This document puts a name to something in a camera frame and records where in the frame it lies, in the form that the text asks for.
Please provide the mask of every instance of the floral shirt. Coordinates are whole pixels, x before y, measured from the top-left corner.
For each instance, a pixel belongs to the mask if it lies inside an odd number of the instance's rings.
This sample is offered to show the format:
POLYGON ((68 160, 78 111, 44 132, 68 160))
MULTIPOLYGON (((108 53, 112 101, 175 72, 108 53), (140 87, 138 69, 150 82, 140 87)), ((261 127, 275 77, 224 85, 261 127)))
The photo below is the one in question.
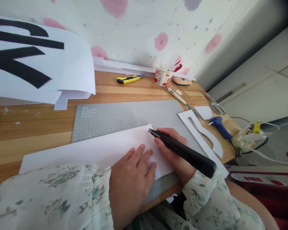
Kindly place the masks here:
MULTIPOLYGON (((0 185, 2 229, 113 229, 111 168, 70 163, 14 176, 0 185)), ((265 229, 251 208, 233 198, 222 175, 197 171, 184 186, 187 220, 158 204, 127 229, 265 229)))

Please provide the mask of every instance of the cutting mat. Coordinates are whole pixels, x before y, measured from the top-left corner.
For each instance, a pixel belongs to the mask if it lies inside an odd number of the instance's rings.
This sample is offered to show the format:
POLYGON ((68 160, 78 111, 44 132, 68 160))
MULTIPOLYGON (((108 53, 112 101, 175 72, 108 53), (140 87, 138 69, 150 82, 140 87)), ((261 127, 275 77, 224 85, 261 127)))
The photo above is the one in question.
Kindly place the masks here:
MULTIPOLYGON (((72 143, 151 124, 154 129, 175 128, 188 140, 190 148, 205 155, 178 117, 177 114, 183 111, 176 100, 80 104, 76 109, 72 143)), ((145 203, 155 199, 178 181, 175 172, 155 180, 145 203)))

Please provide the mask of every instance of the desk surface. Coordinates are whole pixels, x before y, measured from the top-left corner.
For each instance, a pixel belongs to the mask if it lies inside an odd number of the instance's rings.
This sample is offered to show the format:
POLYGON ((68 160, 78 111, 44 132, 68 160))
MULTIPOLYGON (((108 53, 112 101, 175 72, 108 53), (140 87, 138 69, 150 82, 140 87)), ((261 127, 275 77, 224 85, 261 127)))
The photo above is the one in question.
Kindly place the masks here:
MULTIPOLYGON (((157 86, 152 78, 145 77, 138 81, 120 85, 116 78, 124 74, 95 71, 96 95, 86 100, 70 100, 67 110, 54 111, 53 105, 17 105, 0 107, 0 183, 17 175, 25 154, 42 151, 70 144, 76 106, 78 104, 113 103, 132 101, 175 100, 163 87, 157 86)), ((190 106, 210 105, 203 97, 204 90, 193 82, 190 86, 179 86, 189 96, 190 106)), ((224 156, 222 163, 233 159, 235 151, 227 140, 223 139, 217 129, 208 125, 209 121, 201 121, 203 127, 213 133, 220 141, 224 156)), ((223 125, 233 136, 241 128, 230 118, 223 116, 223 125)), ((178 193, 181 184, 160 195, 143 207, 142 211, 178 193)))

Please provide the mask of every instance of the person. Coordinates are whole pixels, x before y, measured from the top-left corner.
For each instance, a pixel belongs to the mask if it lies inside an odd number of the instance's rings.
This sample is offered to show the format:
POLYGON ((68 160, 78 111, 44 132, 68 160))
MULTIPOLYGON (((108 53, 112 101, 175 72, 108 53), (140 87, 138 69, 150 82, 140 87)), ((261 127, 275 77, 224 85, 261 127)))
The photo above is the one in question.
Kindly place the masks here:
MULTIPOLYGON (((188 145, 174 129, 158 131, 188 145)), ((230 194, 218 170, 209 179, 160 139, 155 142, 184 186, 184 215, 160 203, 137 216, 157 168, 149 164, 151 149, 141 158, 142 144, 105 169, 90 162, 68 163, 6 180, 0 185, 0 230, 265 229, 258 214, 230 194)))

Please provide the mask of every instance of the hand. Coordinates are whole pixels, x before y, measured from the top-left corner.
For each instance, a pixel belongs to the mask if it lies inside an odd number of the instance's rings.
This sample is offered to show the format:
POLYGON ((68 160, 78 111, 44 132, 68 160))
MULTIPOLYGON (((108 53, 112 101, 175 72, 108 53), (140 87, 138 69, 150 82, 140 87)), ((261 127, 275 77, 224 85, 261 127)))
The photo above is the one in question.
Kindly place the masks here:
MULTIPOLYGON (((188 141, 186 138, 179 135, 179 133, 173 128, 158 128, 159 132, 169 135, 175 140, 181 142, 182 144, 188 146, 188 141)), ((155 142, 163 157, 172 166, 172 168, 178 174, 181 182, 185 185, 194 175, 196 169, 190 165, 185 159, 174 153, 172 150, 168 149, 162 140, 155 138, 155 142)))
POLYGON ((145 145, 134 148, 112 166, 109 199, 114 229, 123 229, 137 216, 154 183, 157 164, 153 162, 148 172, 149 158, 153 151, 148 149, 139 161, 145 145))

